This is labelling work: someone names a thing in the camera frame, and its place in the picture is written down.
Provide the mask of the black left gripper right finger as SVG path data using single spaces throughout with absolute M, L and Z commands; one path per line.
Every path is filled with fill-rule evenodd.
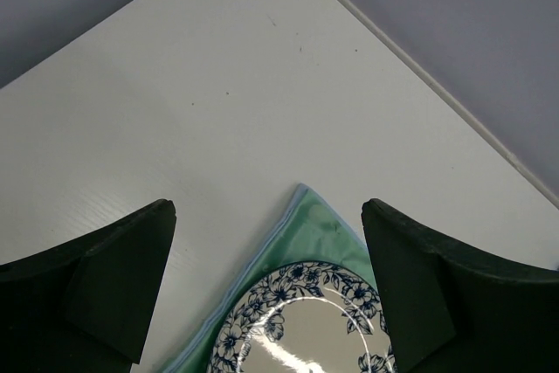
M 402 372 L 555 372 L 558 274 L 503 259 L 380 199 L 362 224 Z

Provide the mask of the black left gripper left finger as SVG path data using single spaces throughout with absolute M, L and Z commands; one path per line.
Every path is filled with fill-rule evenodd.
M 140 362 L 176 228 L 160 199 L 1 266 L 3 372 L 129 372 Z

